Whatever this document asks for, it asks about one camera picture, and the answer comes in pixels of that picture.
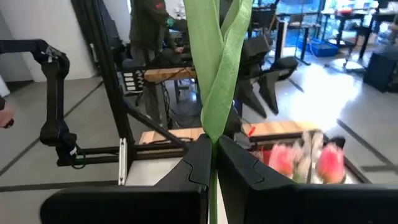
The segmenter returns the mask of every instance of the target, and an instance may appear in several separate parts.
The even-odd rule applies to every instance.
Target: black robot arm
[[[76,134],[69,133],[63,119],[63,84],[69,73],[69,59],[44,40],[0,40],[0,54],[17,52],[32,53],[47,79],[47,119],[40,130],[40,141],[56,148],[59,166],[73,165],[78,149]]]

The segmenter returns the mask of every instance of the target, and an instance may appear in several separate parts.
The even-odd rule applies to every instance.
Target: blue box
[[[300,50],[303,49],[302,39],[298,40],[297,47]],[[310,52],[317,57],[334,57],[338,53],[338,47],[319,39],[311,39],[311,41],[307,42],[307,47],[305,48],[305,51]]]

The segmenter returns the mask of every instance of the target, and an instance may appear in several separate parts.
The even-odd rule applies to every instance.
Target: pink tulip
[[[339,184],[344,179],[344,151],[328,144],[317,163],[318,175],[328,184]]]
[[[283,175],[291,176],[293,175],[293,160],[294,155],[291,147],[275,144],[268,165]]]

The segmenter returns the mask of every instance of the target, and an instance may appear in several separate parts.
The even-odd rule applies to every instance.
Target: green fabric strip
[[[217,140],[231,109],[252,0],[234,0],[220,29],[219,0],[184,0],[193,62],[203,109],[201,122],[213,141],[209,189],[210,224],[217,223]]]

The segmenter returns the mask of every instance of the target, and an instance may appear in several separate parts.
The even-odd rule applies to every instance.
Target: concrete floor
[[[309,56],[307,60],[314,63],[300,66],[290,80],[277,84],[280,113],[272,114],[264,104],[267,120],[313,121],[329,136],[342,135],[347,139],[346,156],[369,171],[365,172],[368,179],[374,183],[398,184],[398,169],[394,166],[398,164],[395,145],[398,95],[380,93],[355,77],[325,70],[323,64],[330,58]],[[119,142],[100,82],[99,78],[91,78],[65,84],[65,112],[69,111],[66,122],[71,132],[78,135],[81,147],[115,146]],[[1,223],[40,223],[40,204],[57,189],[92,182],[116,183],[117,164],[90,165],[82,170],[57,167],[55,150],[38,142],[45,121],[45,83],[17,90],[7,101],[16,107],[16,123],[11,129],[0,129]],[[180,104],[189,105],[186,101]],[[263,122],[245,106],[243,116],[253,123]],[[130,123],[138,140],[147,128],[133,119]],[[152,166],[154,172],[160,173],[172,168],[170,164],[159,167]],[[150,170],[145,161],[133,163],[131,185],[156,183],[161,175],[151,176]]]

